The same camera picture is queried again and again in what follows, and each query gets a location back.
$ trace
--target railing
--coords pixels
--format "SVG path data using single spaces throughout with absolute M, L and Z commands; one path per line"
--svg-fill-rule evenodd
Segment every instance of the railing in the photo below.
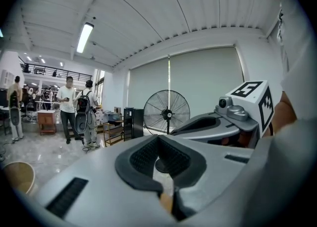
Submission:
M 22 71 L 24 73 L 32 73 L 32 74 L 37 74 L 37 75 L 45 75 L 45 76 L 51 76 L 51 77 L 56 77 L 56 78 L 67 78 L 67 77 L 72 77 L 74 80 L 79 80 L 79 81 L 87 81 L 91 80 L 91 75 L 87 74 L 82 74 L 78 72 L 73 72 L 73 71 L 66 71 L 62 69 L 56 69 L 48 66 L 42 66 L 42 65 L 37 65 L 37 64 L 29 64 L 26 63 L 24 68 L 22 68 Z

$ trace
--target wooden cabinet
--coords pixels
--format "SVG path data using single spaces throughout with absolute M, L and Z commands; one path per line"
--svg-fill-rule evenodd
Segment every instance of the wooden cabinet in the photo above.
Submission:
M 38 111 L 38 124 L 40 135 L 44 133 L 56 133 L 55 111 L 40 110 Z

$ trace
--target fan base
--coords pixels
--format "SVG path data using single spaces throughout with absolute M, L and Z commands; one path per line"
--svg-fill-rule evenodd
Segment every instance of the fan base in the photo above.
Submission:
M 165 165 L 163 164 L 163 162 L 158 159 L 156 162 L 155 162 L 155 168 L 160 172 L 160 173 L 163 173 L 163 174 L 168 174 L 168 171 L 167 169 L 165 168 Z

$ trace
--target black cabinet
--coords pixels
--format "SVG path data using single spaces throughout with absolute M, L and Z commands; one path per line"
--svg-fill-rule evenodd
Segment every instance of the black cabinet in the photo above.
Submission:
M 143 136 L 143 109 L 124 109 L 124 140 Z

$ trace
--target marble floor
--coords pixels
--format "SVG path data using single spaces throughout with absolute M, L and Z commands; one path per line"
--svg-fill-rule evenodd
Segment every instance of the marble floor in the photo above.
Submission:
M 98 142 L 101 147 L 96 150 L 106 150 L 103 134 L 98 134 Z M 35 184 L 38 188 L 85 154 L 93 152 L 83 151 L 81 141 L 75 141 L 73 138 L 70 144 L 66 144 L 63 133 L 40 136 L 38 133 L 26 132 L 24 138 L 15 144 L 11 144 L 11 135 L 0 135 L 0 154 L 4 151 L 2 167 L 15 161 L 31 164 L 35 170 Z M 159 173 L 154 168 L 153 179 L 162 183 L 165 193 L 170 196 L 173 194 L 173 180 L 169 175 Z

